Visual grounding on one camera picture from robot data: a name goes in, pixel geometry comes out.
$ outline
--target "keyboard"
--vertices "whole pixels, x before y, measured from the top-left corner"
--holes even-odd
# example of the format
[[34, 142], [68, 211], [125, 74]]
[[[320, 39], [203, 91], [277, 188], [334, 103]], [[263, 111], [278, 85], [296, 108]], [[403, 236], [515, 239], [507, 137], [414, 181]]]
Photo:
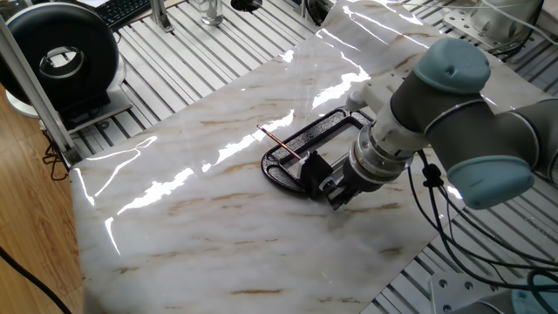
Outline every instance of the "keyboard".
[[95, 8], [95, 11], [116, 31], [149, 9], [149, 0], [109, 0]]

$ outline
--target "white cable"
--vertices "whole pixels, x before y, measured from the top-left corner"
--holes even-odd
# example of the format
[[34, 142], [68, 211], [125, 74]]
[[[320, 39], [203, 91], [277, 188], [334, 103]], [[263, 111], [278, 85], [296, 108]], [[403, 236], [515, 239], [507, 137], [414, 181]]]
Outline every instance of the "white cable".
[[490, 8], [494, 9], [495, 11], [499, 12], [501, 15], [503, 15], [504, 17], [507, 17], [511, 20], [514, 20], [515, 22], [530, 28], [533, 31], [538, 32], [543, 38], [545, 38], [547, 41], [550, 42], [550, 44], [554, 44], [554, 45], [558, 45], [557, 42], [555, 42], [554, 40], [550, 39], [550, 37], [544, 33], [544, 31], [539, 30], [538, 28], [534, 27], [533, 25], [527, 23], [527, 22], [523, 22], [521, 21], [519, 18], [517, 17], [512, 17], [511, 15], [507, 14], [506, 12], [504, 12], [503, 10], [498, 9], [495, 5], [488, 3], [487, 0], [480, 0], [484, 5], [489, 6]]

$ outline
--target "glass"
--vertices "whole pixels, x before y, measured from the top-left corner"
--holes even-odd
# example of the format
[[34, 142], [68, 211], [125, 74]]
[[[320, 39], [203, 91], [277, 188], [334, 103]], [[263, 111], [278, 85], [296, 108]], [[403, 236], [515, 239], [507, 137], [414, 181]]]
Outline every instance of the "glass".
[[218, 25], [223, 21], [222, 0], [197, 0], [201, 21], [207, 25]]

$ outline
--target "marble surface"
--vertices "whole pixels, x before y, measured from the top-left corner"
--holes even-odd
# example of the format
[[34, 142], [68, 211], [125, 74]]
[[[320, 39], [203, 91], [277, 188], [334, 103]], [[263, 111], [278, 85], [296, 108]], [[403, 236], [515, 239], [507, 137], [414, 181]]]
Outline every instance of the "marble surface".
[[[333, 212], [263, 176], [275, 144], [255, 125], [286, 138], [365, 80], [406, 75], [443, 36], [400, 6], [338, 2], [313, 38], [80, 162], [86, 294], [107, 313], [359, 313], [436, 236], [406, 175]], [[489, 59], [495, 111], [547, 97]], [[354, 136], [319, 152], [334, 160]], [[418, 162], [412, 171], [426, 204]]]

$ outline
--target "vertical metal post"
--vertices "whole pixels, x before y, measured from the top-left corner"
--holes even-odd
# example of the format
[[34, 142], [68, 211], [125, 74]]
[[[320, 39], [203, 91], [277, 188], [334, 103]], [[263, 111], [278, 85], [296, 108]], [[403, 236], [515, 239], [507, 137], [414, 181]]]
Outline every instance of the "vertical metal post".
[[2, 17], [0, 17], [0, 56], [2, 56], [17, 82], [24, 89], [27, 98], [35, 107], [35, 110], [37, 110], [38, 116], [51, 135], [51, 139], [56, 142], [60, 151], [65, 153], [69, 162], [78, 161], [79, 156], [77, 156], [76, 147], [71, 140], [70, 134], [68, 134], [62, 120], [58, 117], [58, 113], [54, 110], [51, 101], [46, 96], [43, 87], [38, 82], [35, 73], [33, 73], [27, 59], [21, 52], [21, 49], [19, 49], [16, 39], [11, 35]]
[[151, 19], [165, 32], [174, 31], [171, 21], [168, 19], [165, 0], [149, 0], [151, 3]]

